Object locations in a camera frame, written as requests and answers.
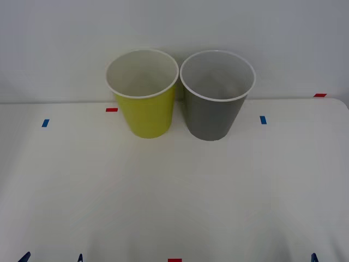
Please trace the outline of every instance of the table surface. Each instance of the table surface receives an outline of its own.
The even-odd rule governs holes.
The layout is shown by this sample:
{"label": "table surface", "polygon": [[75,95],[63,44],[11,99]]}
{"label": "table surface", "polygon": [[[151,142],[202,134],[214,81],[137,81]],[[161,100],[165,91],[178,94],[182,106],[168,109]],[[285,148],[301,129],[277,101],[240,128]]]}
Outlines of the table surface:
{"label": "table surface", "polygon": [[0,105],[1,261],[349,260],[342,102],[247,100],[213,142],[180,103],[156,139],[116,106]]}

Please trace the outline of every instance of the white cup rim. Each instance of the white cup rim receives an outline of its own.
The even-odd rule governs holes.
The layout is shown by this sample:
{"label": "white cup rim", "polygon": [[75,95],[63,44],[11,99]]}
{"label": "white cup rim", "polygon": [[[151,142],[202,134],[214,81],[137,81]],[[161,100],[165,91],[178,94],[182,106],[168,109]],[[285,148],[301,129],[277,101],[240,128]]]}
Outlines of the white cup rim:
{"label": "white cup rim", "polygon": [[[123,56],[126,56],[130,53],[133,53],[133,52],[139,52],[139,51],[150,51],[150,52],[157,52],[157,53],[161,53],[165,56],[167,56],[170,60],[172,60],[172,62],[175,64],[176,66],[176,76],[174,77],[174,80],[172,81],[172,83],[170,83],[169,86],[167,86],[165,89],[161,90],[160,92],[158,93],[155,93],[155,94],[150,94],[148,96],[141,96],[141,97],[134,97],[134,96],[128,96],[126,94],[121,94],[120,92],[114,90],[114,88],[112,88],[109,83],[108,83],[108,80],[107,80],[107,74],[108,74],[108,70],[109,70],[109,67],[111,66],[112,63],[114,63],[116,60],[120,59],[121,57]],[[179,75],[179,66],[178,66],[178,63],[177,61],[172,57],[170,56],[169,54],[165,53],[165,52],[162,52],[160,50],[157,50],[157,49],[134,49],[134,50],[131,50],[129,52],[126,52],[126,53],[123,53],[122,55],[118,56],[116,59],[114,59],[108,66],[107,66],[107,70],[106,70],[106,82],[107,82],[107,85],[108,85],[108,88],[111,90],[111,92],[113,92],[114,94],[117,94],[118,96],[121,96],[121,97],[126,97],[126,98],[131,98],[131,99],[147,99],[147,98],[151,98],[151,97],[157,97],[158,95],[162,94],[162,93],[165,93],[167,90],[169,90],[177,81],[178,79],[178,75]]]}
{"label": "white cup rim", "polygon": [[[182,75],[182,71],[183,71],[183,68],[185,66],[185,64],[187,63],[188,60],[190,60],[191,58],[193,58],[194,56],[197,56],[197,55],[201,55],[202,53],[209,53],[209,52],[220,52],[220,53],[225,53],[225,54],[228,54],[230,56],[235,56],[239,59],[241,59],[242,61],[244,61],[248,66],[249,68],[251,69],[252,73],[253,73],[253,83],[251,85],[251,87],[245,92],[243,93],[241,96],[238,96],[238,97],[233,97],[233,98],[229,98],[229,99],[215,99],[215,98],[210,98],[210,97],[204,97],[198,93],[196,93],[194,90],[192,90],[186,83],[185,81],[183,80],[183,75]],[[208,101],[213,101],[213,102],[231,102],[231,101],[235,101],[235,100],[239,100],[245,96],[248,95],[248,93],[252,90],[252,88],[254,87],[255,83],[256,83],[256,72],[253,68],[253,66],[243,57],[237,55],[236,53],[233,53],[233,52],[229,52],[229,51],[224,51],[224,50],[205,50],[205,51],[201,51],[201,52],[197,52],[197,53],[194,53],[193,55],[189,56],[186,60],[184,60],[183,64],[181,65],[180,67],[180,70],[179,70],[179,77],[180,77],[180,80],[182,81],[184,87],[192,94],[194,94],[195,96],[197,97],[200,97],[202,99],[205,99],[205,100],[208,100]]]}

